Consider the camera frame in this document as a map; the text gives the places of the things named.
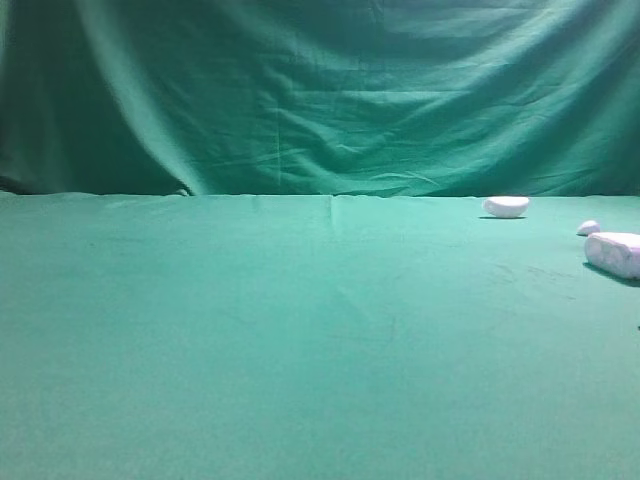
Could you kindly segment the white bluetooth earphone case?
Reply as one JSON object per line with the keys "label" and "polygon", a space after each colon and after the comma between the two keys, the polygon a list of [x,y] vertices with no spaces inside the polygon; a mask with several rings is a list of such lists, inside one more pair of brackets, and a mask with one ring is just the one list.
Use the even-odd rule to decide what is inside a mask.
{"label": "white bluetooth earphone case", "polygon": [[625,232],[596,232],[584,244],[586,260],[592,266],[625,280],[639,279],[639,235]]}

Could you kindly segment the green table cloth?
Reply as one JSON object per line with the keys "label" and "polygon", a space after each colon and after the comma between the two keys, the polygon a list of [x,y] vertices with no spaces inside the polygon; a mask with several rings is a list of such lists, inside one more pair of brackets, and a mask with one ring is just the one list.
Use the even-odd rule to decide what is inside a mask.
{"label": "green table cloth", "polygon": [[1,198],[5,479],[635,479],[635,197]]}

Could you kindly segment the green backdrop curtain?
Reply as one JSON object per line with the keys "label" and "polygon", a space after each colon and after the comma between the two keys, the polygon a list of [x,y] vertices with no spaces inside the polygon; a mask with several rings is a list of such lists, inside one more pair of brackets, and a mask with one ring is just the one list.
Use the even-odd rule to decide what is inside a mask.
{"label": "green backdrop curtain", "polygon": [[639,191],[635,1],[5,1],[20,193]]}

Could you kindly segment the small white earbud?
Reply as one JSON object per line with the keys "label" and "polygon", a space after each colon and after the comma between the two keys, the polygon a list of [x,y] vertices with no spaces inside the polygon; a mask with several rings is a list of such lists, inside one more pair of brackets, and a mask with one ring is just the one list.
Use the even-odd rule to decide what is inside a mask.
{"label": "small white earbud", "polygon": [[578,236],[587,237],[593,233],[601,231],[600,224],[595,220],[584,221],[577,229],[576,234]]}

